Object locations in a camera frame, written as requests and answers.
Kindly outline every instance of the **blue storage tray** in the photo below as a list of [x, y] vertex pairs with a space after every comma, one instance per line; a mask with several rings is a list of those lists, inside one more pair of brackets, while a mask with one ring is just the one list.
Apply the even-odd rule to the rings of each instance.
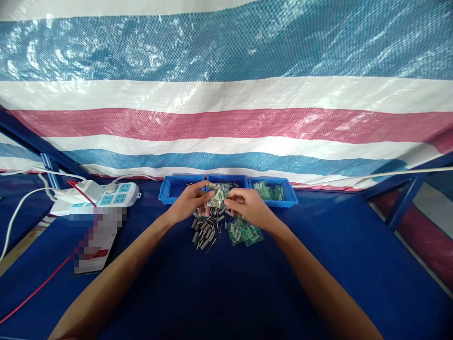
[[247, 177], [244, 175], [208, 175], [208, 181], [211, 183], [236, 183], [239, 187], [249, 188]]
[[185, 183], [204, 181], [204, 175], [175, 175], [165, 176], [159, 191], [159, 201], [163, 204], [173, 204], [187, 187]]
[[267, 206], [277, 207], [277, 208], [289, 208], [295, 204], [299, 203], [299, 200], [296, 197], [293, 187], [289, 184], [289, 181], [286, 178], [269, 178], [269, 177], [250, 177], [249, 186], [253, 189], [253, 184], [256, 182], [265, 181], [268, 186], [280, 185], [283, 188], [283, 193], [285, 194], [284, 201], [268, 201], [264, 200]]

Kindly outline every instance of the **power strip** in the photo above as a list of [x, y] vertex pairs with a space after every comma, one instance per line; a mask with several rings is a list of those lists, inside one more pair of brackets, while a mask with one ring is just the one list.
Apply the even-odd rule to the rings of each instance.
[[[142, 193], [135, 183], [119, 183], [115, 190], [104, 192], [99, 201], [94, 202], [98, 208], [124, 208], [132, 206]], [[91, 203], [72, 204], [63, 200], [57, 200], [50, 210], [54, 216], [67, 216], [69, 214], [93, 213], [94, 206]]]

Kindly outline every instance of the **blue table surface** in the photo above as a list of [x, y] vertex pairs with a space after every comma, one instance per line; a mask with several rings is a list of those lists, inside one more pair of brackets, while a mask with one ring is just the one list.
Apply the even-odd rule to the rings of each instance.
[[[9, 220], [19, 201], [30, 191], [44, 187], [38, 175], [0, 176], [0, 247], [3, 249], [4, 237]], [[23, 239], [49, 212], [53, 202], [44, 190], [31, 194], [19, 210], [14, 220], [8, 251]]]
[[[167, 210], [159, 182], [129, 209], [111, 258]], [[360, 195], [297, 191], [274, 209], [372, 319], [385, 339], [449, 339], [453, 305]], [[232, 247], [226, 233], [195, 251], [192, 218], [176, 225], [145, 265], [101, 339], [330, 338], [273, 239]], [[77, 246], [89, 221], [57, 218], [0, 278], [0, 318], [35, 290]], [[0, 325], [0, 338], [45, 339], [96, 277], [69, 262]]]

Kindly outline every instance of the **hand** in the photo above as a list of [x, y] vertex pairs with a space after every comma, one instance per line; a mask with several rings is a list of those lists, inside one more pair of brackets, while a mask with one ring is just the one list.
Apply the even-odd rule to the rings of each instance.
[[214, 190], [205, 192], [201, 191], [206, 186], [208, 181], [198, 182], [189, 185], [179, 196], [176, 202], [164, 214], [171, 225], [175, 225], [187, 217], [192, 215], [197, 208], [200, 208], [198, 215], [203, 213], [203, 205], [206, 208], [206, 216], [209, 216], [210, 208], [206, 203], [214, 197], [216, 192]]
[[266, 231], [278, 227], [280, 220], [261, 199], [260, 195], [253, 189], [233, 188], [230, 191], [230, 199], [225, 200], [231, 213], [238, 212], [248, 222]]

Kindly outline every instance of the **person's left hand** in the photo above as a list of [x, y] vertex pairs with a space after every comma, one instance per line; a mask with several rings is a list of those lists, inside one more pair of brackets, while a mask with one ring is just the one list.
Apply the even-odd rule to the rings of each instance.
[[200, 208], [198, 215], [201, 216], [203, 213], [203, 205], [206, 207], [206, 216], [209, 216], [210, 208], [206, 203], [214, 197], [216, 192], [214, 190], [208, 192], [202, 191], [201, 189], [206, 186], [206, 183], [210, 182], [203, 181], [191, 184], [182, 192], [176, 202], [174, 202], [170, 209], [165, 213], [169, 223], [175, 225], [176, 223], [185, 220], [192, 215], [197, 208]]

